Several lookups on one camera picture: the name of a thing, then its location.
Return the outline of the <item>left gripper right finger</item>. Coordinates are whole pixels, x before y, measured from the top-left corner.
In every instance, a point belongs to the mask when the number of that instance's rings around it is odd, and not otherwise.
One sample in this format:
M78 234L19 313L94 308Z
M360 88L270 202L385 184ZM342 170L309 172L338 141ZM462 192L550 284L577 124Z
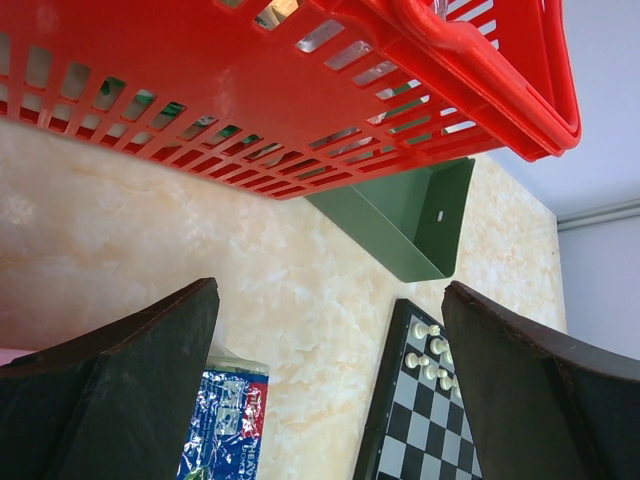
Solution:
M442 315L484 478L638 478L638 360L458 281Z

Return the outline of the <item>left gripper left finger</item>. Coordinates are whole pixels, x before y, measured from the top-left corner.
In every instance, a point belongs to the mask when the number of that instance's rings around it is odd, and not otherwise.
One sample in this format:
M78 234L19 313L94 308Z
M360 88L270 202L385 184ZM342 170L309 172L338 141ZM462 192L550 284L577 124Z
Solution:
M173 479L219 311L202 278L1 368L5 479Z

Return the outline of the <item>black white chess board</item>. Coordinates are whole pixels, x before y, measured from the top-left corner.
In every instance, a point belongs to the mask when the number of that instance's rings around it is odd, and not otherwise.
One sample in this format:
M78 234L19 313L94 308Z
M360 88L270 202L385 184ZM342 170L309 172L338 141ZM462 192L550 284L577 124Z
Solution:
M416 322L439 325L440 335L414 338ZM428 356L448 376L428 380L423 367L409 369L410 352ZM408 299L394 305L353 477L483 477L446 331Z

